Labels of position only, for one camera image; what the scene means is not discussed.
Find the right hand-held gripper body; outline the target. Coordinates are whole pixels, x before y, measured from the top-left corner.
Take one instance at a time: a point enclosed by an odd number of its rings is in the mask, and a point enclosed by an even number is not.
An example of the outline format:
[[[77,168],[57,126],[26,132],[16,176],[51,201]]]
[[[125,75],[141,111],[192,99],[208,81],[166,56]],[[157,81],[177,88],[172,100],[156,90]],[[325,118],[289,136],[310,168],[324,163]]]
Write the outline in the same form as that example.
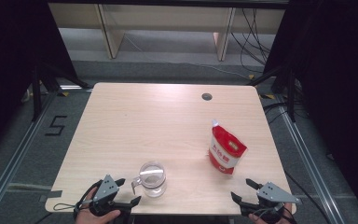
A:
[[[254,214],[264,219],[267,223],[273,224],[282,217],[285,203],[301,204],[297,197],[272,182],[262,185],[263,187],[256,191],[257,204],[243,202],[240,205],[240,211],[244,217]]]

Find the light wooden shelf unit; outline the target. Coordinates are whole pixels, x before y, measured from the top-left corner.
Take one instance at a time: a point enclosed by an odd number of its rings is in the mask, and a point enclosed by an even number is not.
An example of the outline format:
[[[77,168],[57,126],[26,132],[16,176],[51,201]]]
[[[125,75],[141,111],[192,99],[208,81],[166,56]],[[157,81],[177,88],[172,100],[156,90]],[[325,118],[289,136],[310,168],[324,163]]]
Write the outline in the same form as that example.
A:
[[[107,55],[117,57],[124,34],[129,30],[207,32],[213,34],[217,60],[226,57],[228,36],[250,31],[275,35],[282,9],[239,7],[165,7],[104,4],[50,3],[60,28],[99,29]]]

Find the person's left hand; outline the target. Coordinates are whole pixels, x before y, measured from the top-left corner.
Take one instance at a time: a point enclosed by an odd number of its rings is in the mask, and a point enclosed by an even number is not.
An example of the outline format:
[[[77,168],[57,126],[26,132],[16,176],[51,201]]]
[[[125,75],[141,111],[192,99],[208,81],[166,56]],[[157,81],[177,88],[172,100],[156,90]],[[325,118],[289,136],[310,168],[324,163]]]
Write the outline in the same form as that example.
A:
[[[119,210],[113,210],[104,216],[94,216],[89,210],[89,205],[85,202],[81,204],[81,210],[76,216],[75,224],[109,224],[121,215]]]

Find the grey tape strip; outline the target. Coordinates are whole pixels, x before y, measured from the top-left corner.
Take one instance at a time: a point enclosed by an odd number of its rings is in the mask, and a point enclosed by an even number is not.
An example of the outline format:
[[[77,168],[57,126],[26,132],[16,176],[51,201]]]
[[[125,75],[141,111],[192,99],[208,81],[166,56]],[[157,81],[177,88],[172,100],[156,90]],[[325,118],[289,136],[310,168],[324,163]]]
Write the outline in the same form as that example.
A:
[[[62,190],[50,191],[46,195],[41,195],[39,197],[39,202],[45,203],[50,198],[60,198],[61,196],[62,196]]]

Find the red and white spout pouch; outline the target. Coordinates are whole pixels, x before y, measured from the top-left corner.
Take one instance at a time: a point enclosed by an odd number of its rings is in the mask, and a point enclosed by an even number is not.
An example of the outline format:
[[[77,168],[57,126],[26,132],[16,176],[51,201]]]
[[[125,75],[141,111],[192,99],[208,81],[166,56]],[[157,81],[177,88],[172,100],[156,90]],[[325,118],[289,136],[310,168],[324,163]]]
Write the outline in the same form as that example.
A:
[[[217,120],[212,121],[212,138],[208,155],[217,171],[232,175],[247,149],[248,147],[240,139],[222,127]]]

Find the metal floor rail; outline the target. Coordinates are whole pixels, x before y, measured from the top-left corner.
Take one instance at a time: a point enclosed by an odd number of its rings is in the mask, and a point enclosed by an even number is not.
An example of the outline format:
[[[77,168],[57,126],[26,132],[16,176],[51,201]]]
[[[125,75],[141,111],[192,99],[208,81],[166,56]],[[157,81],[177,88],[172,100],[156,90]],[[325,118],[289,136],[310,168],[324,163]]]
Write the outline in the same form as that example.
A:
[[[2,201],[2,198],[4,197],[4,194],[13,176],[17,173],[23,158],[25,157],[28,149],[30,148],[30,145],[34,141],[36,133],[38,132],[41,123],[45,118],[49,106],[55,99],[55,96],[55,93],[47,94],[42,104],[41,111],[35,118],[30,121],[25,134],[21,138],[21,141],[14,147],[13,154],[11,155],[10,160],[7,162],[5,170],[0,175],[0,202]]]
[[[333,198],[329,188],[327,187],[323,177],[316,166],[314,159],[312,158],[309,149],[300,134],[299,129],[296,124],[293,123],[288,116],[286,110],[280,106],[279,110],[282,112],[282,119],[296,145],[296,149],[299,153],[301,160],[303,161],[305,168],[310,176],[310,180],[319,196],[322,206],[324,208],[325,214],[330,224],[342,224],[342,218],[337,210],[337,204]]]

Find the clear glass jar with lid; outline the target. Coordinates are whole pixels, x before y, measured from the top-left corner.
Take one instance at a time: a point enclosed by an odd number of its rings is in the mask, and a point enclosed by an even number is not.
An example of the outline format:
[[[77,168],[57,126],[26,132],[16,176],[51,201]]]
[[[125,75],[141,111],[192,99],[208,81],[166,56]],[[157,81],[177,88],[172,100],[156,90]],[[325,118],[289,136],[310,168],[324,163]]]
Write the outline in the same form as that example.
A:
[[[157,198],[164,194],[167,188],[166,172],[158,161],[148,161],[139,170],[139,174],[131,182],[132,192],[141,186],[146,196]]]

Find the dark curtain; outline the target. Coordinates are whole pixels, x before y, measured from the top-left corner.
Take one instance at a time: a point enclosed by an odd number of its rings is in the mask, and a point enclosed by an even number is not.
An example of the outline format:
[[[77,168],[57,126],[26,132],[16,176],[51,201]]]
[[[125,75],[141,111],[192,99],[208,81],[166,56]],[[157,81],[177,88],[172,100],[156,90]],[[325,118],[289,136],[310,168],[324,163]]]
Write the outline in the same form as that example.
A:
[[[310,116],[358,199],[358,0],[288,0],[265,69],[289,58]]]
[[[0,0],[0,135],[33,81],[77,78],[47,0]]]

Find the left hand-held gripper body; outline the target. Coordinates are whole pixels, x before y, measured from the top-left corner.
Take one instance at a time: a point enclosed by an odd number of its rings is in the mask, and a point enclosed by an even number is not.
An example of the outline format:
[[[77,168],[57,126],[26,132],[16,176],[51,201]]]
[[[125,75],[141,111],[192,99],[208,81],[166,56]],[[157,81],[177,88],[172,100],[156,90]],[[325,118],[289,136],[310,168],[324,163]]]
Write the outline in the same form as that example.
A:
[[[91,197],[89,210],[94,216],[101,217],[113,210],[119,210],[122,215],[128,215],[131,212],[129,203],[116,203],[114,201],[121,187],[118,187],[115,181],[111,175],[106,175]]]

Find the person's right hand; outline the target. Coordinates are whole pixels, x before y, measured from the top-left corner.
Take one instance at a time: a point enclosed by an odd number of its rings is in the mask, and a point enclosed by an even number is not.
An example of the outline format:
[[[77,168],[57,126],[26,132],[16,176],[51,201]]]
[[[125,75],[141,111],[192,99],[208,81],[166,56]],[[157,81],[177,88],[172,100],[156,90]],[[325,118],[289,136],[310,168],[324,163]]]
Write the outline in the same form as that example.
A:
[[[267,223],[264,219],[254,214],[250,214],[248,218],[250,218],[254,222],[254,224],[271,224]],[[293,224],[294,220],[295,219],[292,214],[292,205],[290,203],[285,203],[284,208],[282,210],[282,217],[273,224]]]

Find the black metal stand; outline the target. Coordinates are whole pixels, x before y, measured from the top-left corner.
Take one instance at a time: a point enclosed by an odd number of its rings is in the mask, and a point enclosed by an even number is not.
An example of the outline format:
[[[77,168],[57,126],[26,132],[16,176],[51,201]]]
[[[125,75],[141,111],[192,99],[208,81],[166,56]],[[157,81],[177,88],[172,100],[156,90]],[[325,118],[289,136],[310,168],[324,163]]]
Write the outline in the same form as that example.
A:
[[[81,89],[91,89],[91,85],[80,80],[75,72],[65,72],[61,68],[49,63],[37,63],[32,70],[32,90],[34,95],[33,121],[36,121],[42,113],[40,83],[45,85],[48,92],[57,92],[61,88],[58,84],[57,77],[63,77]]]
[[[276,68],[265,72],[261,77],[258,77],[254,80],[251,80],[248,83],[248,86],[256,86],[265,80],[275,77],[275,80],[271,86],[271,90],[273,93],[281,94],[283,91],[287,93],[287,101],[286,106],[288,110],[288,116],[292,122],[295,122],[295,74],[287,65],[280,65]]]

